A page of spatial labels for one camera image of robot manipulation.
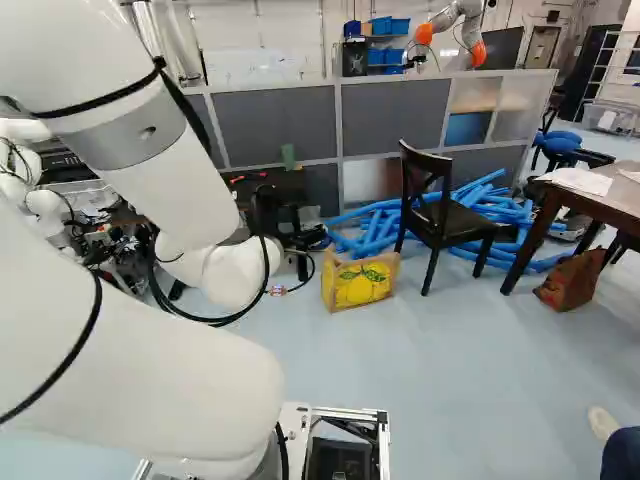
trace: black monitor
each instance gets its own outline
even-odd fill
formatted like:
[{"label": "black monitor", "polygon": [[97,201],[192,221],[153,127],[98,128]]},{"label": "black monitor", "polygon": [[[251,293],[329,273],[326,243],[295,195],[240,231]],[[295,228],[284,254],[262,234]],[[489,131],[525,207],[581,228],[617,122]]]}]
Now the black monitor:
[{"label": "black monitor", "polygon": [[524,27],[482,32],[487,60],[477,70],[511,70],[516,68]]}]

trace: person's leg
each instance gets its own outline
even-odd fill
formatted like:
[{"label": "person's leg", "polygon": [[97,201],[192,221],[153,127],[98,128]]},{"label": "person's leg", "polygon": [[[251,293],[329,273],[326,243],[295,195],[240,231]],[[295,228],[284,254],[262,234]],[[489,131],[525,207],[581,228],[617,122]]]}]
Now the person's leg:
[{"label": "person's leg", "polygon": [[616,430],[602,451],[600,480],[640,479],[640,427]]},{"label": "person's leg", "polygon": [[595,436],[607,442],[600,480],[640,480],[640,427],[620,428],[602,407],[590,408],[588,417]]}]

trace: blue stool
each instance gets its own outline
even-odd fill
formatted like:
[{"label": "blue stool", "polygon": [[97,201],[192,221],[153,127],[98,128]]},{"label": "blue stool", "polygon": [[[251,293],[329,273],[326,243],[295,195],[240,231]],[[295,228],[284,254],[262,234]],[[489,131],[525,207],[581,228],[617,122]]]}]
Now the blue stool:
[{"label": "blue stool", "polygon": [[601,167],[615,161],[615,157],[604,153],[580,148],[582,137],[573,132],[555,130],[548,133],[538,132],[533,141],[536,152],[531,168],[535,168],[540,151],[549,160],[546,172],[559,167],[575,167],[578,162],[585,162],[589,168]]}]

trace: black wooden chair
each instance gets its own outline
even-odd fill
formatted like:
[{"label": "black wooden chair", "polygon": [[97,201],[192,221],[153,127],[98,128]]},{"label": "black wooden chair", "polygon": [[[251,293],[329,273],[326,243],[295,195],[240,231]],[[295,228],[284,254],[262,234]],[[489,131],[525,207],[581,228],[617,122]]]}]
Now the black wooden chair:
[{"label": "black wooden chair", "polygon": [[[402,149],[402,207],[400,229],[395,251],[402,250],[405,231],[411,231],[431,248],[429,268],[422,285],[422,296],[429,293],[429,286],[438,263],[442,248],[459,245],[474,240],[482,240],[480,252],[473,269],[478,278],[489,255],[498,226],[472,211],[470,208],[451,200],[451,158],[421,153],[404,140]],[[422,195],[437,179],[442,178],[442,198],[426,203]]]}]

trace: paper on table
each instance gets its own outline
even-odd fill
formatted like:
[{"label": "paper on table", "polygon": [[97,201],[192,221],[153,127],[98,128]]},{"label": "paper on table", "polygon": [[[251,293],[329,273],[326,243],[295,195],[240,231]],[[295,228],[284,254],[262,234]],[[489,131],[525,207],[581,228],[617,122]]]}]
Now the paper on table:
[{"label": "paper on table", "polygon": [[601,197],[607,194],[613,183],[612,178],[579,168],[558,168],[553,172],[539,176],[537,180],[548,180],[563,187],[569,187]]},{"label": "paper on table", "polygon": [[629,170],[618,170],[620,175],[627,177],[630,180],[640,183],[640,172],[630,172]]}]

